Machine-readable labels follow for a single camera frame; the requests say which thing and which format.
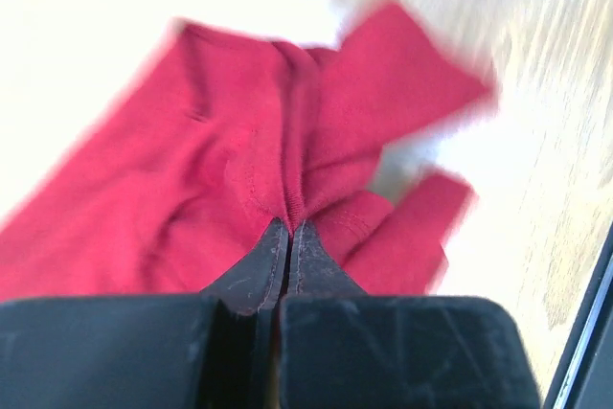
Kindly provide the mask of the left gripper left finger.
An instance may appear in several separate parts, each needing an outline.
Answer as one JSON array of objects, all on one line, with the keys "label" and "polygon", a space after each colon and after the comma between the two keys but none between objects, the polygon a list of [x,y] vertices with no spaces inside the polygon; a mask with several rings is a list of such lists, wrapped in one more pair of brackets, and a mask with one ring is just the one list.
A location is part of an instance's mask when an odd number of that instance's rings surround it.
[{"label": "left gripper left finger", "polygon": [[273,309],[282,294],[289,233],[278,218],[271,220],[255,247],[201,290],[243,316]]}]

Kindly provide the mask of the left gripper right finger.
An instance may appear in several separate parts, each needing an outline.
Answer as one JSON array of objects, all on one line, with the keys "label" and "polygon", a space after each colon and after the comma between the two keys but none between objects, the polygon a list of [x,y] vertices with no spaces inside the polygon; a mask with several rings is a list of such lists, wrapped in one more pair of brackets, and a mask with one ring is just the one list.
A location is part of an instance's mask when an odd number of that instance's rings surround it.
[{"label": "left gripper right finger", "polygon": [[315,225],[310,221],[304,221],[294,233],[286,293],[316,297],[366,294],[328,254]]}]

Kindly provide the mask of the dark red t shirt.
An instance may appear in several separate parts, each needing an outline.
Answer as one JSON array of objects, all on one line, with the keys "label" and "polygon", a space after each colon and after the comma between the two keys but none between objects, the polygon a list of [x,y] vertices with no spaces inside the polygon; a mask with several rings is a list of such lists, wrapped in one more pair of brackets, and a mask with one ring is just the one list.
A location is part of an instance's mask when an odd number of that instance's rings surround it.
[{"label": "dark red t shirt", "polygon": [[311,220],[367,292],[424,293],[471,188],[369,191],[390,143],[488,100],[396,2],[337,49],[186,23],[116,112],[1,233],[3,299],[196,291],[274,218]]}]

